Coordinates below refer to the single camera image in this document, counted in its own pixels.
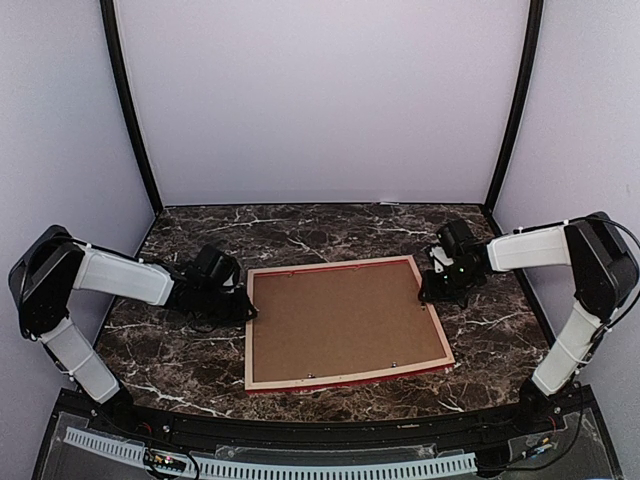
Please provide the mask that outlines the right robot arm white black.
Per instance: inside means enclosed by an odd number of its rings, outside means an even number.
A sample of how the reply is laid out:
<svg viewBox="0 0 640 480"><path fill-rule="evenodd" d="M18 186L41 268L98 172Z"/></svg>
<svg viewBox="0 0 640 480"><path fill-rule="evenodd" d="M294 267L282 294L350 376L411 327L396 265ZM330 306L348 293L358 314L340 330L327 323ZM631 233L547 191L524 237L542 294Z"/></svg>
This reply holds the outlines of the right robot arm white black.
<svg viewBox="0 0 640 480"><path fill-rule="evenodd" d="M519 228L490 241L479 240L458 219L442 226L428 248L432 266L422 274L422 303L467 304L470 290L489 276L564 265L574 281L574 304L528 386L551 397L586 366L603 338L639 302L637 236L604 212Z"/></svg>

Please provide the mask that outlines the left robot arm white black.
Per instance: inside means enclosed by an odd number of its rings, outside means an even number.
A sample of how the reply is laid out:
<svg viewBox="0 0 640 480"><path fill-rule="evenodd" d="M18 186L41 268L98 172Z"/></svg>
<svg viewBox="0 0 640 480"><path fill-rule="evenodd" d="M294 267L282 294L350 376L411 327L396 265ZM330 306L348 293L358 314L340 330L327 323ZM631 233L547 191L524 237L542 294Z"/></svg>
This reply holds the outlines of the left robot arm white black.
<svg viewBox="0 0 640 480"><path fill-rule="evenodd" d="M103 405L103 421L131 436L141 427L140 412L125 401L125 387L73 322L72 292L129 298L226 327L257 315L240 276L237 260L211 244L174 267L81 241L52 225L14 264L8 285L22 337L41 343L63 373Z"/></svg>

